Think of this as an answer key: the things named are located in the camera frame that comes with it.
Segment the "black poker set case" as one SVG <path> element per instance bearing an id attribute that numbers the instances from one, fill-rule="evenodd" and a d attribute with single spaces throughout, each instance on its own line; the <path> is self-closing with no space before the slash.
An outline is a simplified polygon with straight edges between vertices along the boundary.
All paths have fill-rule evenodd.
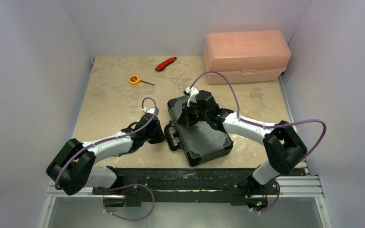
<path id="1" fill-rule="evenodd" d="M 229 154 L 234 142 L 227 133 L 212 129 L 206 122 L 189 127 L 177 122 L 187 101 L 186 96 L 180 96 L 167 102 L 171 120 L 165 126 L 164 134 L 170 150 L 183 150 L 192 167 Z"/>

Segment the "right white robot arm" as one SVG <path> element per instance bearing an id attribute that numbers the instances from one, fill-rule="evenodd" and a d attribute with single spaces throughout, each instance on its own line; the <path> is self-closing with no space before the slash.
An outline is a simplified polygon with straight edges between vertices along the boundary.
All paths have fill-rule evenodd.
<path id="1" fill-rule="evenodd" d="M 264 146 L 268 159 L 248 180 L 253 193 L 260 193 L 275 177 L 290 174 L 307 153 L 305 144 L 286 121 L 275 124 L 241 117 L 231 109 L 220 108 L 210 92 L 194 87 L 186 88 L 184 94 L 188 100 L 182 104 L 178 123 L 190 127 L 206 122 L 216 131 L 236 134 Z"/>

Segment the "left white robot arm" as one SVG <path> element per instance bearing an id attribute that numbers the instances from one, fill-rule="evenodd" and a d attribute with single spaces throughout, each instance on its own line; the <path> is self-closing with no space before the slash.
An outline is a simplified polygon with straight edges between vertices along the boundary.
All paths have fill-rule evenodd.
<path id="1" fill-rule="evenodd" d="M 111 166 L 94 165 L 113 156 L 133 153 L 145 143 L 158 144 L 164 140 L 157 115 L 146 112 L 138 122 L 113 136 L 89 142 L 75 138 L 66 141 L 48 165 L 46 174 L 56 183 L 57 190 L 69 196 L 85 187 L 102 187 L 110 194 L 118 194 L 123 187 L 121 175 Z"/>

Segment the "black grey pliers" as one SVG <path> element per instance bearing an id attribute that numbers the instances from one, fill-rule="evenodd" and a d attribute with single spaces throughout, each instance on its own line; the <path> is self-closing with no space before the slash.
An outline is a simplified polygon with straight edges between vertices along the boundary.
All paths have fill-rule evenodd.
<path id="1" fill-rule="evenodd" d="M 113 156 L 115 156 L 115 157 L 120 157 L 120 156 L 127 155 L 127 154 L 131 154 L 131 153 L 134 153 L 134 152 L 135 152 L 135 151 L 122 152 L 122 153 L 115 154 L 115 155 L 113 155 Z"/>

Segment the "yellow tape measure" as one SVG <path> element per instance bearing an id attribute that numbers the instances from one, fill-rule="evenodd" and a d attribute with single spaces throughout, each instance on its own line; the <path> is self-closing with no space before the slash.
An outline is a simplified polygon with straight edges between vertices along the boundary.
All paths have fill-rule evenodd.
<path id="1" fill-rule="evenodd" d="M 147 82 L 147 81 L 142 80 L 142 79 L 141 79 L 139 76 L 137 76 L 136 74 L 131 75 L 131 76 L 129 77 L 129 79 L 128 79 L 128 82 L 129 82 L 131 85 L 133 85 L 133 86 L 135 86 L 135 85 L 137 85 L 137 84 L 139 84 L 139 83 L 145 83 L 145 84 L 148 84 L 148 85 L 152 85 L 152 86 L 154 86 L 154 84 L 153 84 L 153 83 L 149 83 L 149 82 Z"/>

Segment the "red utility knife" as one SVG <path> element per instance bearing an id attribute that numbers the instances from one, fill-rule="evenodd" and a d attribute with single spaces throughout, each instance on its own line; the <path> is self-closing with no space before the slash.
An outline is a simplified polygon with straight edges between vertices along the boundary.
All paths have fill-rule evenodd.
<path id="1" fill-rule="evenodd" d="M 161 72 L 163 71 L 167 66 L 175 62 L 177 57 L 171 57 L 160 63 L 158 66 L 155 67 L 155 71 Z"/>

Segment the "pink plastic storage box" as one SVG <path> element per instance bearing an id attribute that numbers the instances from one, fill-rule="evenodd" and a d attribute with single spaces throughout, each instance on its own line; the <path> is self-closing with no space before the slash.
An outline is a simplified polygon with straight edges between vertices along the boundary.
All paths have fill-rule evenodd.
<path id="1" fill-rule="evenodd" d="M 279 30 L 210 33 L 203 47 L 209 84 L 274 81 L 291 51 Z"/>

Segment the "black table front rail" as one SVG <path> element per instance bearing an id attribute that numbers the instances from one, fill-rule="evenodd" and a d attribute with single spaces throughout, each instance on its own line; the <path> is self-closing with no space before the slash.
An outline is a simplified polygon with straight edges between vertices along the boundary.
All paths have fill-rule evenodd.
<path id="1" fill-rule="evenodd" d="M 259 187 L 250 184 L 252 168 L 116 168 L 121 175 L 115 185 L 126 190 L 109 191 L 94 187 L 94 195 L 125 196 L 127 207 L 143 202 L 229 203 L 241 206 L 267 200 L 278 194 L 274 181 Z"/>

